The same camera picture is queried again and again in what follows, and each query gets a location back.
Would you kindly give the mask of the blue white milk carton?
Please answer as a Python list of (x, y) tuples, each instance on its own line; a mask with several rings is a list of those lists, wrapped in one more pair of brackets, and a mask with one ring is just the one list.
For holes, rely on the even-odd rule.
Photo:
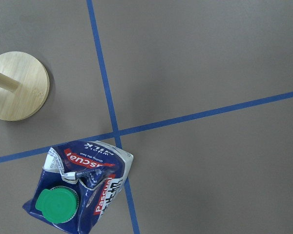
[(71, 141), (47, 152), (31, 216), (68, 234), (88, 234), (122, 190), (133, 155), (101, 141)]

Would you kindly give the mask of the wooden cup tree stand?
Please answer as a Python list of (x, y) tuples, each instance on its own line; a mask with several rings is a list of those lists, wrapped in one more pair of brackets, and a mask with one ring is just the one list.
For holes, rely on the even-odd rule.
[(49, 93), (49, 75), (34, 56), (19, 51), (0, 55), (0, 120), (19, 121), (35, 114)]

